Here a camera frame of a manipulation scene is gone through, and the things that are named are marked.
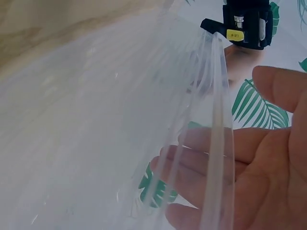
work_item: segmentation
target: palm leaf pattern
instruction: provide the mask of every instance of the palm leaf pattern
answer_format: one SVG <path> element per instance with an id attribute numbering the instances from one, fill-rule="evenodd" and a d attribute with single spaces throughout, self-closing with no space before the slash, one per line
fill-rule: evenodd
<path id="1" fill-rule="evenodd" d="M 139 189 L 142 190 L 140 199 L 143 203 L 145 201 L 152 178 L 153 178 L 153 172 L 150 170 L 150 165 L 148 165 L 146 169 L 146 173 L 143 176 L 142 181 L 139 185 Z M 158 185 L 154 191 L 154 194 L 151 197 L 150 207 L 158 208 L 162 205 L 165 189 L 166 189 L 166 184 L 163 181 L 159 180 Z M 176 193 L 176 191 L 172 190 L 169 195 L 168 202 L 173 203 L 175 199 L 177 198 L 177 196 L 178 194 Z"/>
<path id="2" fill-rule="evenodd" d="M 270 2 L 270 6 L 273 13 L 273 36 L 275 36 L 279 24 L 279 6 L 273 1 Z"/>
<path id="3" fill-rule="evenodd" d="M 307 58 L 302 62 L 299 62 L 300 67 L 307 73 Z"/>
<path id="4" fill-rule="evenodd" d="M 232 108 L 234 120 L 244 121 L 242 127 L 285 128 L 289 127 L 288 113 L 263 99 L 258 93 L 253 80 L 242 84 Z"/>

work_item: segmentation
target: transparent plastic sheet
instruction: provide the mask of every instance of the transparent plastic sheet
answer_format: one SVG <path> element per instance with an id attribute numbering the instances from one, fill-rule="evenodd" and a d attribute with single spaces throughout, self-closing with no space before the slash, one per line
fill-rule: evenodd
<path id="1" fill-rule="evenodd" d="M 157 185 L 164 186 L 165 197 L 190 205 L 173 191 L 190 120 L 207 124 L 204 141 L 211 140 L 209 155 L 201 154 L 209 161 L 203 165 L 208 173 L 200 229 L 231 229 L 228 99 L 218 36 L 165 8 L 110 25 L 32 63 L 0 85 L 3 229 L 172 229 L 164 217 L 167 199 L 157 194 L 159 204 L 152 205 L 152 197 Z M 200 105 L 212 117 L 198 113 Z M 170 144 L 178 148 L 165 186 L 158 177 Z M 142 194 L 143 176 L 161 147 L 157 171 Z M 188 175 L 193 185 L 199 175 Z"/>
<path id="2" fill-rule="evenodd" d="M 161 119 L 159 122 L 161 126 L 157 126 L 158 123 L 152 123 L 155 127 L 150 128 L 148 120 L 145 119 L 144 124 L 141 124 L 138 116 L 127 116 L 129 122 L 126 124 L 138 128 L 132 135 L 133 138 L 141 140 L 149 134 L 149 140 L 145 145 L 145 156 L 133 177 L 118 192 L 116 214 L 112 213 L 110 217 L 112 221 L 108 223 L 106 229 L 173 229 L 164 217 L 167 206 L 175 202 L 195 207 L 183 197 L 178 196 L 173 188 L 179 188 L 179 194 L 183 193 L 185 197 L 204 201 L 203 204 L 196 205 L 200 209 L 199 218 L 193 219 L 194 223 L 189 219 L 186 221 L 182 219 L 176 226 L 177 229 L 232 229 L 234 158 L 224 49 L 218 34 L 211 35 L 206 32 L 201 34 L 198 45 L 199 47 L 191 52 L 186 66 L 183 67 L 187 67 L 187 75 L 180 75 L 171 70 L 176 78 L 179 76 L 190 78 L 188 82 L 185 82 L 186 87 L 180 89 L 179 101 L 176 104 L 173 103 L 174 101 L 171 104 L 166 102 L 168 108 L 158 110 L 156 114 L 163 116 L 164 119 L 166 116 L 162 111 L 170 109 L 174 112 L 170 116 L 171 119 L 165 120 L 166 124 L 160 123 Z M 176 64 L 170 66 L 180 70 L 181 63 L 178 63 L 177 67 Z M 171 77 L 163 74 L 163 68 L 160 71 L 166 78 Z M 140 104 L 136 103 L 139 98 L 141 101 L 146 101 L 146 107 L 149 109 L 148 114 L 142 117 L 154 116 L 152 108 L 156 106 L 151 105 L 150 100 L 143 99 L 141 95 L 144 94 L 138 91 L 135 93 L 135 100 L 132 100 L 134 105 Z M 157 95 L 152 98 L 156 103 Z M 200 103 L 212 112 L 212 117 L 202 117 L 198 113 Z M 185 145 L 193 139 L 192 136 L 187 136 L 189 127 L 192 125 L 191 120 L 206 124 L 206 127 L 200 128 L 204 132 L 203 150 L 199 149 L 199 146 L 193 149 L 191 145 Z M 158 136 L 151 132 L 155 128 Z M 161 145 L 164 146 L 161 150 L 155 149 Z M 155 161 L 157 164 L 153 173 L 148 162 L 153 155 L 159 153 L 159 161 Z M 159 179 L 165 171 L 168 175 L 166 184 Z"/>

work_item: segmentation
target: plastic wrap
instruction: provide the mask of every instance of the plastic wrap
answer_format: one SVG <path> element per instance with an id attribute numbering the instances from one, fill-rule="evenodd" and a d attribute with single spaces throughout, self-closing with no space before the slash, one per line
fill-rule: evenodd
<path id="1" fill-rule="evenodd" d="M 0 85 L 2 229 L 172 229 L 168 204 L 192 206 L 174 190 L 191 120 L 206 124 L 204 174 L 183 169 L 190 195 L 203 196 L 196 229 L 232 228 L 222 42 L 163 6 L 82 36 Z M 166 185 L 170 145 L 178 147 Z M 203 191 L 192 189 L 199 178 Z"/>

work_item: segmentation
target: finger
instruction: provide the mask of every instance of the finger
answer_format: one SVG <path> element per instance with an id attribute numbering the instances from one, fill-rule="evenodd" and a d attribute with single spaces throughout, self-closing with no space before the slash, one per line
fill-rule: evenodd
<path id="1" fill-rule="evenodd" d="M 198 230 L 201 222 L 201 210 L 180 204 L 170 204 L 165 216 L 176 230 Z"/>
<path id="2" fill-rule="evenodd" d="M 235 151 L 236 161 L 250 164 L 255 152 L 269 130 L 260 128 L 237 129 L 233 132 L 233 139 L 225 139 L 225 155 L 230 156 Z M 188 130 L 184 145 L 195 151 L 209 152 L 211 141 L 211 128 L 202 127 Z"/>
<path id="3" fill-rule="evenodd" d="M 291 113 L 307 90 L 307 74 L 293 70 L 259 66 L 253 70 L 253 80 L 266 100 Z"/>
<path id="4" fill-rule="evenodd" d="M 171 164 L 173 163 L 173 160 L 175 159 L 176 154 L 178 154 L 177 151 L 178 146 L 171 145 L 168 147 L 167 152 L 167 160 Z M 200 151 L 194 151 L 192 149 L 183 148 L 183 151 L 180 156 L 179 164 L 180 166 L 187 168 L 189 170 L 194 171 L 195 173 L 198 173 L 199 175 L 206 176 L 207 174 L 207 165 L 208 165 L 209 155 L 204 152 Z M 233 162 L 230 158 L 225 158 L 225 175 L 229 175 L 229 179 L 232 179 L 232 171 L 233 171 Z M 159 157 L 155 157 L 151 162 L 151 168 L 154 170 L 158 164 Z M 240 161 L 235 163 L 235 173 L 236 177 L 238 177 L 246 168 L 247 164 L 244 164 Z M 167 179 L 168 172 L 170 171 L 170 168 L 165 169 L 165 176 L 164 179 Z"/>
<path id="5" fill-rule="evenodd" d="M 156 166 L 158 161 L 159 157 L 156 157 L 151 161 L 150 167 L 154 173 L 157 173 Z M 165 183 L 168 183 L 168 178 L 172 166 L 173 161 L 166 160 L 160 175 L 160 179 Z M 202 206 L 204 193 L 206 190 L 206 177 L 204 175 L 184 167 L 183 165 L 179 165 L 172 187 L 178 194 L 180 194 L 184 199 L 188 200 L 194 206 Z"/>
<path id="6" fill-rule="evenodd" d="M 302 93 L 292 118 L 292 129 L 289 137 L 290 161 L 295 169 L 307 181 L 307 91 Z"/>
<path id="7" fill-rule="evenodd" d="M 165 161 L 160 179 L 168 183 L 170 171 L 173 167 L 174 157 L 177 154 L 176 146 L 169 148 L 168 158 Z M 159 157 L 151 161 L 151 169 L 156 173 Z M 180 158 L 178 171 L 176 173 L 173 188 L 195 207 L 201 208 L 204 201 L 204 194 L 207 183 L 208 155 L 185 149 Z M 235 164 L 235 174 L 238 177 L 245 169 L 246 164 L 237 162 Z M 233 162 L 225 158 L 224 162 L 224 184 L 233 182 Z"/>

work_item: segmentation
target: tropical leaf tablecloth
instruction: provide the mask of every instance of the tropical leaf tablecloth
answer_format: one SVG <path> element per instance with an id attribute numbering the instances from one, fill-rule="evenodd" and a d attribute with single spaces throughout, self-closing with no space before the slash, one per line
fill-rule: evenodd
<path id="1" fill-rule="evenodd" d="M 189 21 L 200 23 L 204 18 L 223 21 L 222 1 L 186 0 L 186 2 L 181 15 Z M 273 11 L 273 41 L 271 47 L 266 49 L 262 65 L 307 72 L 307 16 L 305 16 L 307 1 L 274 0 L 270 5 Z M 251 74 L 246 76 L 238 89 L 231 91 L 231 97 L 234 128 L 277 129 L 291 125 L 292 115 L 263 99 L 254 86 Z M 202 126 L 204 125 L 197 121 L 191 121 L 189 124 L 189 128 Z"/>

